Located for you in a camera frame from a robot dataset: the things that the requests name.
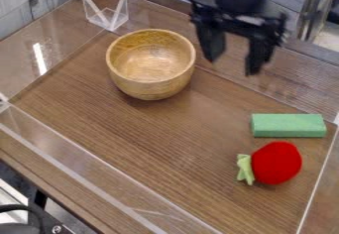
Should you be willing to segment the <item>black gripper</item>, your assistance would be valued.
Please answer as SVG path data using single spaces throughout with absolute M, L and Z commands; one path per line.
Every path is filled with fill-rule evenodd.
M 249 39 L 245 76 L 259 73 L 269 61 L 273 45 L 285 31 L 285 13 L 268 0 L 261 0 L 245 12 L 224 10 L 215 0 L 189 0 L 191 22 L 196 27 L 204 58 L 215 62 L 227 48 L 225 33 Z

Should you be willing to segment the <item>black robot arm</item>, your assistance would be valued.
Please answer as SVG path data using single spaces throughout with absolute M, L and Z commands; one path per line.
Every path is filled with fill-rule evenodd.
M 268 0 L 189 0 L 191 22 L 204 58 L 213 62 L 227 49 L 227 33 L 249 40 L 245 76 L 259 74 L 283 43 L 287 14 Z

